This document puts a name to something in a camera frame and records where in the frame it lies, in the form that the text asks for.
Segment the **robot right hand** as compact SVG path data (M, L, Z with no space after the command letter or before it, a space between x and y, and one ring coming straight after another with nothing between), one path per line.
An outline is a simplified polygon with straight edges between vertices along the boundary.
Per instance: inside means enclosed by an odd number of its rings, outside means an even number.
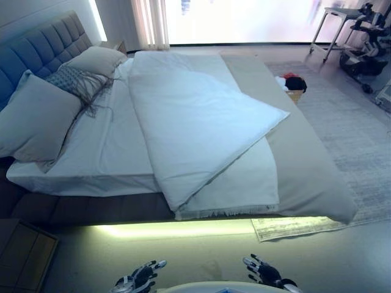
M250 272L248 277L258 284L282 289L282 277L279 271L267 262L259 259L257 255L251 254L250 256L251 258L243 258L243 263Z

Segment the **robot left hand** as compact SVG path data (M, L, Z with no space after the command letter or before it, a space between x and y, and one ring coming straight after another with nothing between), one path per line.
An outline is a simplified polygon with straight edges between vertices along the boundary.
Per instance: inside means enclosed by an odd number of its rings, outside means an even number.
M152 260L133 271L131 275L121 277L114 287L109 290L113 293L137 293L150 292L152 286L155 285L154 278L157 277L156 271L167 265L166 260Z

